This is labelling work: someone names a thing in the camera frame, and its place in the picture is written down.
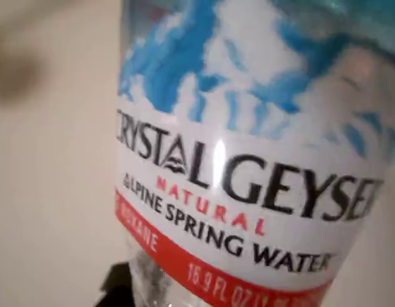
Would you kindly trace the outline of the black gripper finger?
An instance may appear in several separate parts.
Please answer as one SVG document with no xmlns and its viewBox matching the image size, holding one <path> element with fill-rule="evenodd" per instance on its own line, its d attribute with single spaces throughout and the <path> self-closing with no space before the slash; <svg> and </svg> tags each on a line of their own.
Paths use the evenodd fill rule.
<svg viewBox="0 0 395 307">
<path fill-rule="evenodd" d="M 99 307 L 136 306 L 128 262 L 118 262 L 110 266 L 101 291 L 104 296 L 99 300 Z"/>
</svg>

